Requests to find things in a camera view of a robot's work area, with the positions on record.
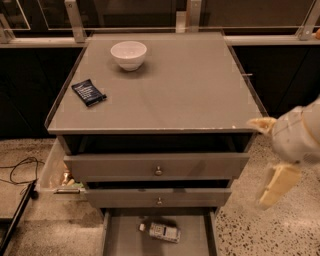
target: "black cable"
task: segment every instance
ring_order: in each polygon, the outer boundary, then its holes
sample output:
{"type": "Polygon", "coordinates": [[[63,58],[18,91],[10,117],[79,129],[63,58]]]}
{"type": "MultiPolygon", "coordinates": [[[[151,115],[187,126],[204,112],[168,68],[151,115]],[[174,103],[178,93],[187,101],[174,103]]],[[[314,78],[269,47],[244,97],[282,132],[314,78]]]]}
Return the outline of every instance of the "black cable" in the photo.
{"type": "Polygon", "coordinates": [[[37,158],[35,157],[27,157],[25,158],[24,160],[20,161],[18,164],[16,165],[13,165],[13,166],[1,166],[0,169],[12,169],[11,172],[10,172],[10,180],[3,180],[3,179],[0,179],[0,181],[2,182],[6,182],[6,183],[9,183],[9,184],[12,184],[12,185],[25,185],[25,184],[30,184],[36,180],[38,180],[38,166],[39,166],[39,163],[41,164],[44,164],[44,162],[42,161],[38,161],[37,158]],[[23,164],[30,164],[30,163],[36,163],[36,167],[35,167],[35,179],[34,180],[30,180],[30,181],[20,181],[20,182],[16,182],[13,180],[13,174],[14,174],[14,171],[21,165],[23,164]]]}

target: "white bowl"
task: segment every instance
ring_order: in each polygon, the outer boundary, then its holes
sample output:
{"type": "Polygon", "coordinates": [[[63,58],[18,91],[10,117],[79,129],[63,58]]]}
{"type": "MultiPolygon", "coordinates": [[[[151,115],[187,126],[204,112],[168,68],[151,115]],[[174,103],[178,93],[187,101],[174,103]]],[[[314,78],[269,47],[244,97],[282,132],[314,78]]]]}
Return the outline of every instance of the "white bowl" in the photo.
{"type": "Polygon", "coordinates": [[[114,45],[111,54],[117,64],[127,71],[138,69],[146,57],[147,47],[136,41],[125,41],[114,45]]]}

